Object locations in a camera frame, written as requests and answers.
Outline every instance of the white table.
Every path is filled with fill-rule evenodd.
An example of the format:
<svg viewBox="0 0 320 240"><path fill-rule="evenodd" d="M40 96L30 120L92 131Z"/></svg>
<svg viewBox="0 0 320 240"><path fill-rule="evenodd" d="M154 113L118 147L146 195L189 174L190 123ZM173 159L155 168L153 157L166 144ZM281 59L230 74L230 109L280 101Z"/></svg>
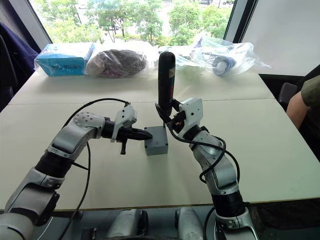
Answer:
<svg viewBox="0 0 320 240"><path fill-rule="evenodd" d="M254 71L221 78L199 69L176 71L174 97L179 101L190 97L204 101L274 98ZM157 101L158 75L155 72L146 78L107 79L45 77L35 72L9 104L87 103L100 98L119 98L132 103Z"/></svg>
<svg viewBox="0 0 320 240"><path fill-rule="evenodd" d="M162 124L153 102L132 105L138 113L136 128ZM38 162L68 116L80 106L78 103L13 104L0 113L0 209ZM88 110L114 119L122 106L96 103ZM320 164L275 99L204 101L203 111L201 125L225 139L227 149L239 162L239 186L244 201L320 196ZM188 145L169 135L168 143L167 155L146 156L143 142L129 140L127 154L120 155L120 143L91 140L92 174L81 208L211 204L207 186L199 180L200 165ZM84 150L77 163L86 166L87 157ZM58 190L61 197L57 210L76 207L86 175L85 170L71 167Z"/></svg>

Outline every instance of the white wall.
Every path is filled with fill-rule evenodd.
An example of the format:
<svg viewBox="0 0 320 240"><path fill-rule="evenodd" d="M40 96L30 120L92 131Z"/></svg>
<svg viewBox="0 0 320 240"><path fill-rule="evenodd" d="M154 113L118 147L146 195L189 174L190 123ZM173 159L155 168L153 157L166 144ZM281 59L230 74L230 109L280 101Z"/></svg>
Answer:
<svg viewBox="0 0 320 240"><path fill-rule="evenodd" d="M306 75L320 64L320 0L259 0L242 42L272 66L259 73Z"/></svg>

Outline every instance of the plastic bag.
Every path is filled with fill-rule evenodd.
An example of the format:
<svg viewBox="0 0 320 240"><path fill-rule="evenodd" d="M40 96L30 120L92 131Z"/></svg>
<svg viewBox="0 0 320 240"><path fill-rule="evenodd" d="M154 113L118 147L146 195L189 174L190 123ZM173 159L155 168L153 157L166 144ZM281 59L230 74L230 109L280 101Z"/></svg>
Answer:
<svg viewBox="0 0 320 240"><path fill-rule="evenodd" d="M34 59L34 70L50 77L84 75L94 49L92 42L48 44Z"/></svg>
<svg viewBox="0 0 320 240"><path fill-rule="evenodd" d="M157 57L157 51L148 42L96 45L85 73L108 78L146 77Z"/></svg>
<svg viewBox="0 0 320 240"><path fill-rule="evenodd" d="M193 43L190 58L218 76L241 74L254 65L270 68L254 53L250 42L232 43L208 36L201 36Z"/></svg>

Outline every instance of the black wire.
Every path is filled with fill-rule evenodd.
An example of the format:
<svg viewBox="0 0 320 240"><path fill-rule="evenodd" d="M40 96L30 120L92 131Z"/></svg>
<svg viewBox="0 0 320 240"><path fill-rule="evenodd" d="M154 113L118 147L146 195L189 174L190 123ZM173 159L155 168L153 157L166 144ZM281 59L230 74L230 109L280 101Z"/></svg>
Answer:
<svg viewBox="0 0 320 240"><path fill-rule="evenodd" d="M86 177L85 189L84 189L83 195L81 197L81 200L80 200L78 206L73 211L72 216L70 217L68 223L66 224L66 226L65 226L63 232L61 233L60 237L58 238L58 240L62 240L62 238L65 236L66 232L68 231L72 221L75 218L76 213L79 211L79 208L80 208L81 204L83 203L83 201L84 201L84 199L86 197L86 194L87 194L87 190L88 190L88 186L89 186L89 180L90 180L90 171L91 171L91 151L90 151L90 146L89 146L88 142L86 144L86 147L88 149L88 172L87 172L87 177Z"/></svg>
<svg viewBox="0 0 320 240"><path fill-rule="evenodd" d="M88 103L86 103L85 105L83 105L82 107L78 108L70 117L69 119L65 122L65 124L63 125L62 128L64 128L66 125L68 125L68 123L72 120L72 118L79 112L81 111L82 109L94 104L94 103L97 103L97 102L101 102L101 101L107 101L107 100L110 100L110 101L118 101L118 102L121 102L121 103L124 103L126 106L130 104L130 102L128 101L124 101L124 100L121 100L121 99L118 99L118 98L100 98L100 99L97 99L97 100L94 100L94 101L90 101ZM79 208L81 206L81 204L83 203L85 197L86 197L86 194L87 194L87 191L88 191L88 187L89 187L89 180L90 180L90 171L91 171L91 151L90 151L90 146L89 146L89 143L87 142L86 143L86 148L88 149L88 168L87 168L87 177L86 177L86 184L85 184L85 188L84 188L84 192L82 194L82 197L81 197L81 200L78 204L78 206L76 207L76 209L73 211L71 217L69 218L69 221L68 223L66 224L63 232L61 233L60 237L58 238L58 240L62 240L62 238L65 236L66 232L68 231L72 221L74 220L75 216L76 216L76 213L79 211Z"/></svg>
<svg viewBox="0 0 320 240"><path fill-rule="evenodd" d="M205 217L204 224L203 224L203 240L208 240L208 238L207 238L208 221L209 221L211 214L214 212L215 209L216 208L213 206Z"/></svg>
<svg viewBox="0 0 320 240"><path fill-rule="evenodd" d="M174 133L172 125L169 124L168 128L169 128L171 135L180 142L187 143L187 144L194 144L194 145L203 145L203 146L212 147L212 148L221 150L221 153L220 153L219 157L217 158L217 160L210 167L208 167L206 170L204 170L199 175L201 182L206 183L206 181L204 179L202 179L202 176L205 175L206 173L208 173L210 170L212 170L220 162L220 160L222 159L222 157L224 156L225 153L228 154L232 158L232 160L234 161L234 164L236 166L236 173L237 173L236 178L237 178L238 183L240 182L240 167L239 167L238 161L229 151L226 150L226 143L222 138L217 137L217 136L213 136L222 142L223 147L220 147L220 146L216 146L216 145L206 143L206 142L191 141L191 140L183 139L181 137L178 137Z"/></svg>

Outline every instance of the blue box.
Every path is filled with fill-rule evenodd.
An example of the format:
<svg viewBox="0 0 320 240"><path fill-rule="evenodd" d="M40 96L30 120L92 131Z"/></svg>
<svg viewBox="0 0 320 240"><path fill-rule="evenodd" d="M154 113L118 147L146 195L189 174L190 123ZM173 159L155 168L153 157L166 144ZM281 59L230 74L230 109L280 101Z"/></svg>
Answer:
<svg viewBox="0 0 320 240"><path fill-rule="evenodd" d="M41 67L50 76L84 75L86 64L95 45L92 42L48 44L34 60L34 68Z"/></svg>

